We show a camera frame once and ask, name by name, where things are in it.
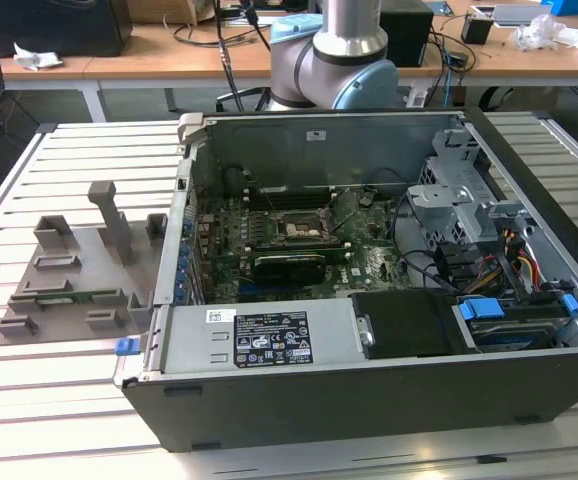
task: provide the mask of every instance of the plastic bag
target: plastic bag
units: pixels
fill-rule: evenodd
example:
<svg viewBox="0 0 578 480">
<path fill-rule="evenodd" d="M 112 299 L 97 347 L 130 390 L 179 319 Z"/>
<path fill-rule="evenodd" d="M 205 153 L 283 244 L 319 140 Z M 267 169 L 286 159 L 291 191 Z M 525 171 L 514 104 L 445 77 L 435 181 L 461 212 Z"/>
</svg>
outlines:
<svg viewBox="0 0 578 480">
<path fill-rule="evenodd" d="M 557 48 L 554 38 L 566 28 L 566 25 L 556 22 L 548 13 L 538 15 L 531 25 L 518 27 L 511 34 L 510 40 L 523 52 L 536 48 Z"/>
</svg>

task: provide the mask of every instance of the floor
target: floor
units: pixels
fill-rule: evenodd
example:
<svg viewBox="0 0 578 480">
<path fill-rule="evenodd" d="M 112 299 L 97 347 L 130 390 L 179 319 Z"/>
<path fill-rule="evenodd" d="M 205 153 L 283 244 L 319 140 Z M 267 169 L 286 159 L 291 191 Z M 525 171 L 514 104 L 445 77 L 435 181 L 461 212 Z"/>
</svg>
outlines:
<svg viewBox="0 0 578 480">
<path fill-rule="evenodd" d="M 213 112 L 215 98 L 225 93 L 220 89 L 196 89 L 193 94 L 188 90 L 176 92 L 178 106 L 184 111 Z M 504 91 L 494 96 L 496 104 Z M 560 89 L 559 92 L 542 95 L 523 95 L 514 92 L 507 96 L 503 106 L 506 110 L 546 110 L 578 141 L 578 90 Z M 477 105 L 482 90 L 470 89 L 467 104 Z M 41 123 L 88 122 L 89 114 L 78 92 L 11 92 Z M 436 94 L 439 99 L 442 92 Z M 161 90 L 113 90 L 105 93 L 107 105 L 114 121 L 138 120 L 175 120 L 177 113 L 167 111 L 164 93 Z M 255 99 L 245 103 L 253 108 Z M 1 118 L 6 125 L 7 137 L 0 141 L 0 183 L 9 168 L 16 162 L 20 152 L 31 138 L 36 125 L 19 107 L 7 99 L 3 102 Z"/>
</svg>

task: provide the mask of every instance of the sticker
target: sticker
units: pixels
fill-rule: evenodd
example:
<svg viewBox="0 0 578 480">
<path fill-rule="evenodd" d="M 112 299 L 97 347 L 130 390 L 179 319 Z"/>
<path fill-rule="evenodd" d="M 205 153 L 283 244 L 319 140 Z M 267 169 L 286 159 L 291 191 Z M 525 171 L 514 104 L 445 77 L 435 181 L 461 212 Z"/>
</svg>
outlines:
<svg viewBox="0 0 578 480">
<path fill-rule="evenodd" d="M 207 323 L 231 323 L 236 316 L 235 309 L 207 310 Z"/>
<path fill-rule="evenodd" d="M 308 142 L 324 142 L 325 140 L 327 140 L 326 130 L 311 130 L 307 132 Z"/>
<path fill-rule="evenodd" d="M 307 312 L 257 315 L 235 315 L 235 310 L 233 312 L 234 364 L 237 367 L 313 363 Z"/>
</svg>

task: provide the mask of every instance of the motherboard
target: motherboard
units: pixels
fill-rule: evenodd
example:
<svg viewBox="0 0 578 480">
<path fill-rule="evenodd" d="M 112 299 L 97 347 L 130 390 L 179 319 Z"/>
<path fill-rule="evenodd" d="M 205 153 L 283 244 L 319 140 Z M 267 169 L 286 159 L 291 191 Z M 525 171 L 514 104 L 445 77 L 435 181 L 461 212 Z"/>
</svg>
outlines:
<svg viewBox="0 0 578 480">
<path fill-rule="evenodd" d="M 410 287 L 390 236 L 396 200 L 361 188 L 199 195 L 196 254 L 205 301 L 343 298 Z"/>
</svg>

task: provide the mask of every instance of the speaker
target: speaker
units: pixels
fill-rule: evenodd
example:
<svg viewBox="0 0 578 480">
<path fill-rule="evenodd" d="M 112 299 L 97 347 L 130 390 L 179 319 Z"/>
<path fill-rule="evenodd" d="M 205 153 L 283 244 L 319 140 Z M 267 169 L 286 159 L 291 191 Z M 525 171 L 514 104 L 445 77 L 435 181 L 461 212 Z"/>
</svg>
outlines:
<svg viewBox="0 0 578 480">
<path fill-rule="evenodd" d="M 422 0 L 383 0 L 380 26 L 389 35 L 387 59 L 396 67 L 419 67 L 425 56 L 433 10 Z"/>
</svg>

